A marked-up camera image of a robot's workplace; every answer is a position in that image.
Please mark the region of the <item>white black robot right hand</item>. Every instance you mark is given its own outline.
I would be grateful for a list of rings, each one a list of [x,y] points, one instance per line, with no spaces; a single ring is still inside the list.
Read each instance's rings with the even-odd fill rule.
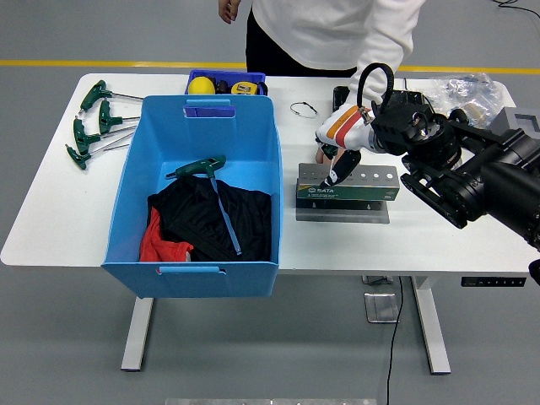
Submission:
[[[361,160],[361,149],[377,151],[371,123],[375,114],[370,108],[344,104],[316,130],[318,147],[323,144],[338,148],[337,157],[321,187],[343,182]]]

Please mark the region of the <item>person's left hand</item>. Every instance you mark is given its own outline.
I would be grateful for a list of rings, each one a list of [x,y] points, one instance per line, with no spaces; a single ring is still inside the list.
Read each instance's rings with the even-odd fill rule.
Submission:
[[[319,146],[316,151],[315,161],[317,164],[331,164],[337,155],[337,147],[323,144],[322,146]]]

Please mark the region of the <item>person's right hand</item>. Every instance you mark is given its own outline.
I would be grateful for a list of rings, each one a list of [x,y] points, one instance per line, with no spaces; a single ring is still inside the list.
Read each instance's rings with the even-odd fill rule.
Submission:
[[[219,17],[226,23],[236,21],[241,0],[218,0]]]

